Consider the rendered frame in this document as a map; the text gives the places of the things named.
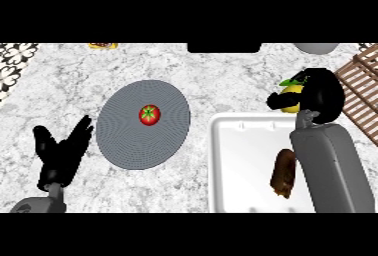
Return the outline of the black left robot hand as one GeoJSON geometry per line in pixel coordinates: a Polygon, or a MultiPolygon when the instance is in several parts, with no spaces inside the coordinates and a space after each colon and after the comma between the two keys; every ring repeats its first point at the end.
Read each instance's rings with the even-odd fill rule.
{"type": "Polygon", "coordinates": [[[82,158],[92,139],[92,118],[85,116],[67,139],[56,142],[51,131],[42,125],[33,128],[36,153],[43,162],[37,188],[48,192],[48,187],[58,183],[67,187],[74,179],[82,158]]]}

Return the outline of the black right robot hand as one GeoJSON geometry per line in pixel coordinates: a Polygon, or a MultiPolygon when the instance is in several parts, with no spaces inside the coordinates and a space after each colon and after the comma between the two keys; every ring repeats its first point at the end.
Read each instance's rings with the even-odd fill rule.
{"type": "MultiPolygon", "coordinates": [[[[315,124],[330,123],[338,118],[346,102],[337,76],[327,68],[306,68],[299,73],[307,75],[307,82],[300,94],[300,111],[310,110],[319,113],[313,118],[315,124]]],[[[285,102],[281,92],[274,92],[268,97],[266,104],[272,110],[276,110],[284,107],[285,102]]]]}

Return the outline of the yellow lemon with green leaf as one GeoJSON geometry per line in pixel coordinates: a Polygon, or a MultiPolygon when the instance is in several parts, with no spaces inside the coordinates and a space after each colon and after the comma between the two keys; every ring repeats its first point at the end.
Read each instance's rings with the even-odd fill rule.
{"type": "Polygon", "coordinates": [[[282,87],[281,94],[287,100],[281,111],[284,113],[297,113],[300,111],[300,94],[307,82],[307,75],[299,73],[291,79],[287,79],[281,82],[279,86],[282,87]]]}

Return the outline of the brown wooden tiered shelf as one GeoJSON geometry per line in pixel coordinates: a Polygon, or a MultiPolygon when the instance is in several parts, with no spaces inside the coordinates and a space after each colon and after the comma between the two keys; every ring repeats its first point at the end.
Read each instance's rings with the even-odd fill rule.
{"type": "Polygon", "coordinates": [[[334,72],[344,89],[343,113],[378,146],[378,43],[361,43],[361,53],[334,72]]]}

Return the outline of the white tray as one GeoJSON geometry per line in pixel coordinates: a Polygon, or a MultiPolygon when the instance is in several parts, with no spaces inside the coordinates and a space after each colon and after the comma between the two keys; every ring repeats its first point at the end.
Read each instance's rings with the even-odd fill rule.
{"type": "Polygon", "coordinates": [[[209,124],[209,207],[211,213],[313,213],[302,166],[290,198],[275,193],[276,155],[291,149],[296,116],[219,113],[209,124]]]}

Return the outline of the grey round object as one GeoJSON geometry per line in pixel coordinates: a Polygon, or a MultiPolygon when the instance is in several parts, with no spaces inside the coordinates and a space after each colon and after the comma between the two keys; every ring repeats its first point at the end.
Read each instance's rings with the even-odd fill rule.
{"type": "Polygon", "coordinates": [[[296,43],[296,47],[309,54],[325,55],[331,53],[338,43],[296,43]]]}

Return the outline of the round grey placemat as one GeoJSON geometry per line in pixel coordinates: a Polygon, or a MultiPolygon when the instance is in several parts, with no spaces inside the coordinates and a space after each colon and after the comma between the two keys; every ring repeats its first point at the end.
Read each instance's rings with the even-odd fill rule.
{"type": "Polygon", "coordinates": [[[96,122],[96,142],[107,160],[127,170],[145,170],[179,150],[191,126],[191,109],[180,90],[161,80],[124,86],[108,99],[96,122]],[[141,110],[155,105],[160,120],[141,121],[141,110]]]}

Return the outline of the red tomato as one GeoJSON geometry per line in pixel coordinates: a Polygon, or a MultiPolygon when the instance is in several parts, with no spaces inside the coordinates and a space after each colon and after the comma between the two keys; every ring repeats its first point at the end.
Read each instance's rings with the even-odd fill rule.
{"type": "Polygon", "coordinates": [[[154,126],[161,117],[161,111],[157,105],[147,105],[139,111],[139,120],[144,125],[154,126]]]}

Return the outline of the black rectangular object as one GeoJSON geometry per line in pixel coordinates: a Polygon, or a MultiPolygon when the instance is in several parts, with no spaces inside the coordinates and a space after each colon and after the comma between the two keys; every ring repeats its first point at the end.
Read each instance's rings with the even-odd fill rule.
{"type": "Polygon", "coordinates": [[[257,53],[260,51],[262,44],[203,44],[189,43],[188,51],[191,53],[257,53]]]}

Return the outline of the brown oblong food item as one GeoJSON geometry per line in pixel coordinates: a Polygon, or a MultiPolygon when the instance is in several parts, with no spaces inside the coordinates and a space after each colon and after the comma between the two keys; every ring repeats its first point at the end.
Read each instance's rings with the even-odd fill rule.
{"type": "Polygon", "coordinates": [[[290,198],[296,181],[296,153],[282,149],[276,156],[271,187],[278,195],[290,198]]]}

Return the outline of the black and white patterned cloth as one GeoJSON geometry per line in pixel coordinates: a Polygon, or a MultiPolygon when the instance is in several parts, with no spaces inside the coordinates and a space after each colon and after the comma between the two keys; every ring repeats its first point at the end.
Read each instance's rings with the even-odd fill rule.
{"type": "Polygon", "coordinates": [[[37,43],[0,43],[0,102],[9,97],[22,70],[39,50],[37,43]]]}

